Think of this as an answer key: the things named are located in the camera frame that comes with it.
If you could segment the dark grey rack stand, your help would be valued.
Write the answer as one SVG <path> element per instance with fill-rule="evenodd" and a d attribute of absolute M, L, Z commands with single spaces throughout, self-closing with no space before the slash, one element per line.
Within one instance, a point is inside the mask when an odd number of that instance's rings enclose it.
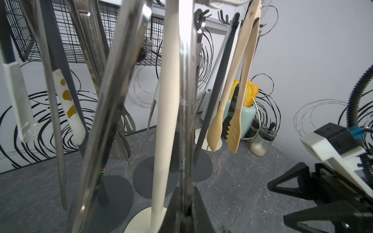
<path fill-rule="evenodd" d="M 179 173 L 175 162 L 175 146 L 168 145 L 167 150 L 159 151 L 156 146 L 155 127 L 151 128 L 145 142 L 145 148 L 149 149 L 150 157 L 142 160 L 135 168 L 133 184 L 136 191 L 145 198 L 152 199 L 160 194 L 168 196 L 175 189 Z"/>
<path fill-rule="evenodd" d="M 87 129 L 51 1 L 41 1 L 41 11 L 55 90 L 73 133 L 72 142 L 84 154 L 88 140 Z M 112 232 L 127 217 L 132 203 L 133 191 L 130 183 L 120 176 L 106 176 L 105 170 L 101 170 L 89 232 Z"/>
<path fill-rule="evenodd" d="M 193 155 L 193 167 L 192 167 L 192 180 L 194 182 L 200 182 L 208 179 L 210 175 L 212 174 L 213 166 L 212 161 L 210 157 L 202 151 L 202 146 L 205 140 L 206 133 L 208 131 L 210 121 L 212 119 L 212 115 L 214 113 L 214 109 L 216 106 L 216 103 L 218 101 L 219 93 L 222 87 L 222 84 L 224 82 L 230 53 L 232 50 L 235 33 L 236 30 L 240 28 L 240 13 L 235 13 L 234 17 L 232 18 L 232 22 L 230 24 L 230 31 L 228 34 L 228 39 L 223 46 L 224 50 L 220 59 L 219 69 L 217 72 L 217 76 L 215 78 L 215 83 L 213 86 L 213 89 L 211 91 L 209 103 L 207 106 L 206 114 L 204 117 L 204 122 L 202 125 L 202 128 L 200 130 L 200 134 L 198 137 L 197 145 L 194 150 Z"/>

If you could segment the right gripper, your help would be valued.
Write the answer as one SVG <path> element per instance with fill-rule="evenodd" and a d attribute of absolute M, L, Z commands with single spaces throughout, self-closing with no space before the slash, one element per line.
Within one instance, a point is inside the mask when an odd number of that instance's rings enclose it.
<path fill-rule="evenodd" d="M 360 158 L 370 150 L 358 139 L 372 132 L 368 127 L 328 123 L 301 138 L 304 147 L 319 160 L 311 172 L 305 163 L 268 183 L 272 192 L 314 201 L 316 207 L 287 214 L 286 226 L 301 233 L 319 233 L 308 221 L 329 221 L 336 233 L 373 231 L 373 186 L 356 173 L 364 168 Z"/>

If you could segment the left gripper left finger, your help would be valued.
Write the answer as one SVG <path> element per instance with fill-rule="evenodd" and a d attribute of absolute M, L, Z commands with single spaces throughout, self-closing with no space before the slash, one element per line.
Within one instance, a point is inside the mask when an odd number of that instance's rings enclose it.
<path fill-rule="evenodd" d="M 159 233 L 179 233 L 181 224 L 181 191 L 177 186 L 171 197 Z"/>

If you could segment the cream rack stand front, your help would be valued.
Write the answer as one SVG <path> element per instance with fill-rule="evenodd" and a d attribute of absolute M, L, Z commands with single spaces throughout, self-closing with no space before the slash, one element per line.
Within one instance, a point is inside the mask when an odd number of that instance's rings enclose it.
<path fill-rule="evenodd" d="M 156 146 L 167 150 L 174 142 L 180 104 L 179 1 L 166 1 L 163 51 L 159 79 Z M 165 196 L 154 196 L 150 207 L 138 212 L 125 228 L 126 233 L 158 233 L 167 208 Z"/>

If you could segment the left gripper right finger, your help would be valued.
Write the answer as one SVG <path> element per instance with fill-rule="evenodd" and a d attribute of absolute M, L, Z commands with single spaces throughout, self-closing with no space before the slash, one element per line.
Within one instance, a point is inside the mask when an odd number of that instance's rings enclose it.
<path fill-rule="evenodd" d="M 193 187 L 191 206 L 193 233 L 215 233 L 198 187 Z"/>

